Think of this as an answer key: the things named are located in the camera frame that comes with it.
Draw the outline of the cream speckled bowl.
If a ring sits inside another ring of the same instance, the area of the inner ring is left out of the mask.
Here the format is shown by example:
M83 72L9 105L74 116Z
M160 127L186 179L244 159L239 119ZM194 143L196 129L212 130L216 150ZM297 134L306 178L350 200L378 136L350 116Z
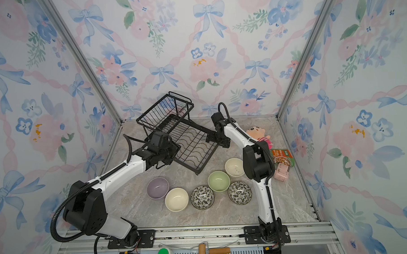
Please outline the cream speckled bowl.
M242 177L245 172L243 161L239 158L230 158L225 163L225 171L231 177Z

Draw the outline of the black wire dish rack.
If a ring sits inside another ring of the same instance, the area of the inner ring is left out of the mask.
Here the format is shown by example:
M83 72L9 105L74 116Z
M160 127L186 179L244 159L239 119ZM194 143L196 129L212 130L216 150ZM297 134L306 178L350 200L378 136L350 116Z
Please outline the black wire dish rack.
M169 134L179 145L174 161L200 174L218 147L216 132L200 126L190 118L192 100L175 92L156 101L137 118L147 135L161 131Z

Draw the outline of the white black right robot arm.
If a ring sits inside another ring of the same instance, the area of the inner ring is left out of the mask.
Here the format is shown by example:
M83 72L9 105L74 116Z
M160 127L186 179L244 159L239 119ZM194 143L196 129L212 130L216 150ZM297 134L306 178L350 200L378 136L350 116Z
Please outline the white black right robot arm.
M252 181L258 203L260 235L267 243L278 243L282 222L273 199L271 178L275 166L267 142L258 141L236 123L226 120L216 123L215 134L210 136L210 140L228 146L234 142L242 149L244 173Z

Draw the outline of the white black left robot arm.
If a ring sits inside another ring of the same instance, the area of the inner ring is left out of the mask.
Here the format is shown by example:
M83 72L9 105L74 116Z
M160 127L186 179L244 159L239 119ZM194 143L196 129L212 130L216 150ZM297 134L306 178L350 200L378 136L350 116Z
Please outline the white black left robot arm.
M78 181L71 187L68 198L58 207L56 215L63 214L63 219L79 230L79 233L62 237L51 226L50 233L59 242L70 242L86 236L111 237L120 246L127 248L136 246L140 239L138 227L124 219L107 212L106 201L116 190L124 186L132 178L149 168L163 162L171 164L180 150L176 143L168 147L142 147L130 151L124 162L104 175L86 183Z

